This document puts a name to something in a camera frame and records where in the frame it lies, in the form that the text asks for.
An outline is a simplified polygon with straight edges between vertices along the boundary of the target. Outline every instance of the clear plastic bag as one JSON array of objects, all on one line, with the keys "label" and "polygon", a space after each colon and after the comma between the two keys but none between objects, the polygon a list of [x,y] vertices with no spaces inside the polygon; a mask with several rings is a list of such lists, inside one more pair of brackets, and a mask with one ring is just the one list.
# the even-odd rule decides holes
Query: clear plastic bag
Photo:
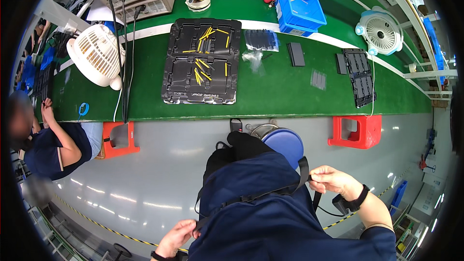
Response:
[{"label": "clear plastic bag", "polygon": [[275,32],[267,29],[246,29],[243,33],[247,49],[279,51],[279,43]]},{"label": "clear plastic bag", "polygon": [[263,61],[263,51],[261,50],[254,50],[254,51],[246,51],[242,54],[243,61],[250,61],[250,69],[252,69],[253,73],[257,73],[260,76],[264,76],[266,74]]}]

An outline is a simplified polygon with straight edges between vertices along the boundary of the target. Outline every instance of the black plastic tray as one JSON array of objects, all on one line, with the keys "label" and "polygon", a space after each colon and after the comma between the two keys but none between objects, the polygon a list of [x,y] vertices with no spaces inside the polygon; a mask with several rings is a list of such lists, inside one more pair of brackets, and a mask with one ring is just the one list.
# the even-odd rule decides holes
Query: black plastic tray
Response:
[{"label": "black plastic tray", "polygon": [[[220,29],[208,39],[207,45],[198,43],[207,29]],[[239,65],[240,33],[242,23],[236,20],[219,20],[213,18],[185,19],[179,18],[171,26],[167,58],[164,68],[161,98],[168,104],[210,103],[233,104],[237,91],[237,70]],[[205,73],[212,79],[198,85],[194,69],[200,72],[195,64],[200,59],[212,66],[206,68],[200,63]]]},{"label": "black plastic tray", "polygon": [[45,69],[36,72],[32,95],[40,97],[42,101],[51,98],[53,90],[53,73],[56,63],[52,61]]},{"label": "black plastic tray", "polygon": [[377,99],[374,91],[371,67],[364,49],[343,49],[348,74],[355,96],[356,108],[361,108]]}]

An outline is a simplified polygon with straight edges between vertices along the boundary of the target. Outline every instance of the white desk fan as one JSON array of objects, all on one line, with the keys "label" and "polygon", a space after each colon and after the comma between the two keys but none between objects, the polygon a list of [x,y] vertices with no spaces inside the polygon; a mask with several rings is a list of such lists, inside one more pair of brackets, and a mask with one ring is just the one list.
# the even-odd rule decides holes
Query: white desk fan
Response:
[{"label": "white desk fan", "polygon": [[[114,90],[121,90],[116,37],[107,26],[96,24],[89,27],[76,39],[69,39],[66,48],[86,78],[99,86],[109,85]],[[124,64],[126,51],[121,44],[119,48],[121,62]]]},{"label": "white desk fan", "polygon": [[403,48],[403,29],[399,21],[379,6],[361,14],[355,32],[368,43],[370,55],[391,55]]}]

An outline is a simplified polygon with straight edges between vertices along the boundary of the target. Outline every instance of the red plastic stool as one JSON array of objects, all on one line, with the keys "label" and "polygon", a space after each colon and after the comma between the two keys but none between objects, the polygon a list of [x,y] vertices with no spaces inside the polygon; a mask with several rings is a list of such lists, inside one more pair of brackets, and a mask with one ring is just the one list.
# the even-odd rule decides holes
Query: red plastic stool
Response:
[{"label": "red plastic stool", "polygon": [[103,122],[103,142],[101,145],[101,151],[96,157],[97,159],[109,159],[116,156],[121,156],[130,153],[136,153],[140,151],[140,147],[135,146],[134,144],[134,122],[129,121],[127,123],[127,134],[129,145],[124,148],[114,148],[113,144],[109,139],[109,135],[114,127],[123,125],[121,122]]},{"label": "red plastic stool", "polygon": [[[341,120],[350,119],[358,123],[356,132],[351,132],[348,140],[341,138]],[[334,116],[333,139],[328,139],[328,145],[344,146],[359,149],[369,149],[380,141],[382,129],[382,115],[362,116]]]}]

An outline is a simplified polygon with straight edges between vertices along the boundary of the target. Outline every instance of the black power cord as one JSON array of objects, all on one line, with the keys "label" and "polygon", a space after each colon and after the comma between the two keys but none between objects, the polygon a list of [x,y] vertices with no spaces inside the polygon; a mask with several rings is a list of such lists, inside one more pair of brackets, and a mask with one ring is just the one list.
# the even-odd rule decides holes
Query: black power cord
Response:
[{"label": "black power cord", "polygon": [[127,103],[126,103],[126,106],[125,106],[125,109],[127,110],[128,107],[129,107],[129,96],[131,94],[131,86],[132,86],[132,79],[134,78],[134,46],[135,46],[135,40],[136,40],[136,22],[137,22],[137,18],[139,16],[139,14],[144,11],[146,8],[145,5],[139,5],[136,7],[136,11],[134,13],[134,26],[132,28],[132,72],[131,72],[131,76],[130,76],[130,81],[129,81],[129,87],[127,89]]},{"label": "black power cord", "polygon": [[[126,19],[126,6],[125,6],[125,1],[122,0],[122,8],[123,8],[123,22],[124,22],[124,43],[126,49],[128,49],[128,42],[127,42],[127,19]],[[129,106],[129,97],[128,97],[128,86],[127,86],[127,77],[126,77],[126,72],[127,72],[127,52],[126,52],[126,60],[124,61],[124,80],[123,80],[123,122],[124,124],[127,123],[127,110]],[[132,69],[132,74],[134,74],[134,67],[129,67],[129,69]]]},{"label": "black power cord", "polygon": [[121,91],[119,92],[119,98],[118,98],[115,113],[114,113],[114,116],[113,116],[113,121],[115,121],[116,110],[117,110],[117,107],[119,105],[119,100],[121,99],[121,95],[123,96],[123,103],[125,102],[125,93],[122,93],[122,91],[124,89],[125,69],[123,70],[123,64],[122,64],[122,61],[121,61],[121,49],[119,48],[119,35],[118,35],[117,29],[116,29],[116,13],[115,13],[115,8],[113,6],[113,0],[108,0],[108,2],[109,2],[109,7],[111,9],[111,14],[113,15],[113,25],[114,25],[114,28],[115,28],[115,36],[116,36],[116,44],[117,44],[117,55],[118,55],[118,60],[119,60],[119,73],[120,73],[121,82],[122,82],[122,88],[121,88]]},{"label": "black power cord", "polygon": [[329,215],[332,215],[332,216],[335,216],[335,217],[344,217],[345,216],[345,215],[336,215],[336,214],[333,214],[333,213],[329,213],[328,211],[324,210],[320,206],[317,206],[317,207],[320,208],[321,210],[323,210],[324,212],[328,213]]}]

